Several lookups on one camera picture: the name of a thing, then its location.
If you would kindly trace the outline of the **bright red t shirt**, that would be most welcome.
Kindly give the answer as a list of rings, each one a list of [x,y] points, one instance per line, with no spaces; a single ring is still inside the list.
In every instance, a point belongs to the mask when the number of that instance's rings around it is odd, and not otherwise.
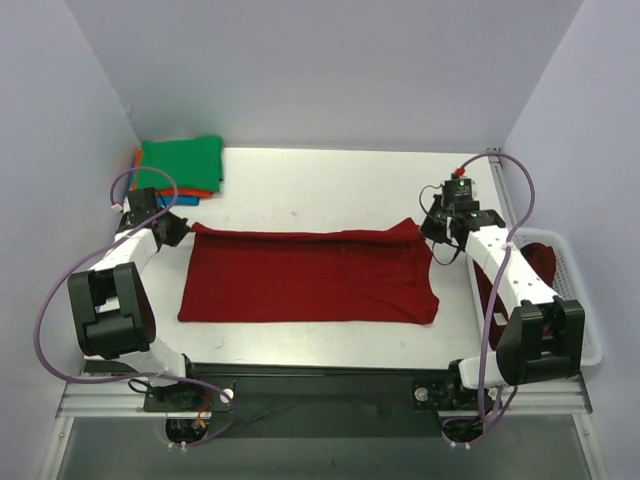
[[[430,325],[437,315],[432,252],[410,218],[387,230],[192,230],[183,323]]]

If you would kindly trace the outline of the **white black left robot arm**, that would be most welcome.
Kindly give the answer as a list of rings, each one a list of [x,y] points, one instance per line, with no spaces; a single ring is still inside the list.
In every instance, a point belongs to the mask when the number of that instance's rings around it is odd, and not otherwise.
[[[156,190],[132,190],[110,248],[89,270],[72,274],[67,289],[79,347],[87,357],[115,360],[155,385],[169,383],[166,398],[182,412],[195,409],[202,387],[186,377],[187,358],[157,336],[156,320],[141,273],[162,247],[177,246],[187,220],[163,212]]]

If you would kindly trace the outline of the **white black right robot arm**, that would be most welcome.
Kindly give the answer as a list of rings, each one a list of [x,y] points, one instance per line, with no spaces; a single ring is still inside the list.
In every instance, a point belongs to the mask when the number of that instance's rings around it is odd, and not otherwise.
[[[500,300],[507,323],[495,349],[459,362],[459,374],[443,383],[448,404],[465,408],[479,389],[518,386],[576,376],[581,367],[585,310],[566,300],[534,271],[500,215],[482,210],[473,182],[454,175],[433,196],[422,235],[464,253],[491,281],[491,303]]]

